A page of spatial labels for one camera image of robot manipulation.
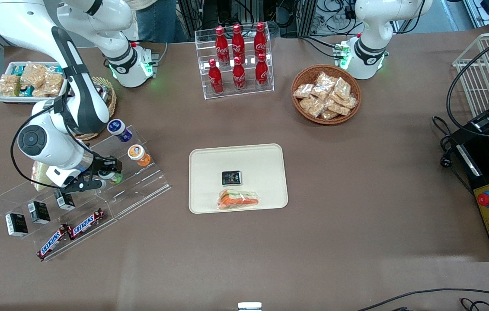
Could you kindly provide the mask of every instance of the wicker basket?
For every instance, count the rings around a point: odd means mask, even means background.
[[[358,104],[355,106],[355,108],[351,110],[349,115],[337,116],[330,120],[315,118],[314,116],[311,116],[310,114],[305,112],[304,109],[300,106],[298,99],[292,96],[292,94],[298,89],[300,85],[306,83],[315,84],[317,75],[319,75],[321,71],[325,71],[325,73],[329,76],[341,77],[350,84],[351,87],[350,93],[354,95],[354,97],[358,100]],[[359,106],[361,105],[361,91],[359,90],[359,85],[357,81],[349,73],[333,65],[325,65],[325,64],[313,65],[300,71],[300,73],[298,73],[294,78],[294,81],[292,81],[292,88],[290,94],[292,97],[292,102],[294,103],[294,107],[296,108],[296,110],[298,110],[298,112],[300,112],[300,114],[302,114],[302,116],[304,116],[310,121],[316,122],[317,124],[323,124],[323,125],[335,125],[335,124],[340,124],[342,122],[345,122],[349,118],[352,118],[356,112],[358,112]]]
[[[110,112],[110,118],[112,118],[115,112],[115,103],[117,99],[117,96],[115,95],[115,91],[114,91],[114,86],[112,86],[112,83],[110,83],[110,81],[102,77],[92,77],[92,80],[95,83],[100,83],[108,87],[108,91],[110,91],[110,95],[108,95],[108,102],[106,103],[106,106],[108,106],[108,112]],[[80,140],[90,140],[96,136],[98,136],[98,133],[75,135],[75,137],[79,138]]]

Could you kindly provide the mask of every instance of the red bottle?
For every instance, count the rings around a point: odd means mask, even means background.
[[[217,58],[219,59],[219,66],[228,67],[230,65],[229,45],[227,44],[227,39],[225,39],[223,27],[215,27],[215,33],[217,34],[217,37],[215,38],[215,51],[217,52]]]
[[[235,57],[235,67],[233,67],[233,82],[237,93],[244,92],[246,89],[246,78],[244,77],[244,68],[240,57]]]
[[[233,57],[240,57],[240,61],[244,62],[244,39],[240,33],[240,25],[233,25],[233,39],[231,40],[233,45]]]
[[[213,89],[213,94],[220,95],[223,93],[223,81],[221,80],[221,71],[215,65],[215,59],[209,59],[210,69],[208,71],[208,76],[210,77],[211,88]]]
[[[256,55],[256,59],[260,53],[265,53],[265,44],[267,43],[267,38],[265,37],[265,24],[262,22],[258,22],[256,25],[256,37],[254,37],[254,54]]]
[[[268,88],[268,65],[265,63],[265,53],[260,53],[256,64],[256,89],[266,88]]]

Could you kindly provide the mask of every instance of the emergency stop button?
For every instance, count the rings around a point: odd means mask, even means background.
[[[489,208],[489,191],[485,191],[477,196],[477,202]]]

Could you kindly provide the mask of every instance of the clear acrylic shelf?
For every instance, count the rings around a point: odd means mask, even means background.
[[[233,95],[251,94],[258,92],[268,92],[275,89],[275,83],[273,79],[273,57],[272,57],[272,44],[269,35],[268,24],[265,24],[265,36],[267,38],[266,42],[266,63],[268,65],[268,87],[265,90],[256,89],[256,56],[254,55],[254,36],[256,35],[256,24],[243,24],[241,33],[244,38],[244,55],[245,61],[243,63],[244,75],[246,76],[246,89],[242,92],[237,93],[233,84],[233,46],[231,44],[231,38],[233,37],[233,28],[228,26],[223,28],[225,31],[225,37],[229,43],[229,56],[230,56],[230,66],[220,67],[219,61],[217,61],[217,66],[221,71],[221,78],[223,81],[223,93],[220,95],[215,95],[211,88],[209,81],[209,59],[218,59],[217,53],[215,51],[215,29],[205,29],[195,31],[195,45],[196,53],[198,57],[198,68],[200,70],[200,79],[202,82],[202,91],[204,93],[205,99],[218,98]]]
[[[146,140],[140,136],[135,127],[129,126],[128,129],[132,132],[132,138],[128,142],[123,143],[116,136],[110,136],[92,146],[92,149],[98,154],[112,155],[122,162],[123,180],[118,185],[107,182],[106,187],[96,191],[73,193],[75,209],[71,211],[60,209],[54,197],[54,189],[47,188],[43,191],[37,191],[28,181],[0,195],[0,216],[5,217],[9,213],[25,216],[29,234],[21,237],[21,239],[33,242],[35,252],[48,242],[48,239],[62,224],[69,224],[73,228],[98,209],[102,209],[104,212],[102,219],[90,226],[75,240],[71,241],[68,236],[65,236],[64,240],[60,241],[54,250],[46,256],[45,261],[52,260],[55,256],[90,238],[90,236],[114,224],[128,213],[170,189],[163,172],[153,159],[146,167],[141,167],[129,159],[127,149],[132,144],[141,144],[146,153],[151,156],[153,154],[149,152]],[[32,201],[46,204],[51,219],[47,224],[31,222],[27,204]]]

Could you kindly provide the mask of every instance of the table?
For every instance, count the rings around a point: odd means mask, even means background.
[[[210,101],[194,45],[170,45],[157,79],[115,89],[116,117],[139,128],[173,188],[49,263],[7,236],[0,217],[0,311],[235,310],[239,301],[266,311],[356,310],[416,289],[489,289],[484,226],[470,194],[440,167],[430,121],[445,115],[450,63],[483,31],[395,36],[383,69],[359,82],[360,112],[336,127],[292,105],[294,76],[330,62],[303,41],[273,41],[276,91]],[[93,75],[114,82],[97,49],[81,53]],[[49,58],[7,48],[6,62],[14,60]],[[462,96],[454,110],[467,120]],[[23,182],[8,148],[30,109],[0,103],[0,194]],[[284,151],[285,208],[189,211],[192,150],[262,143]],[[379,310],[460,310],[458,297],[489,301],[440,293]]]

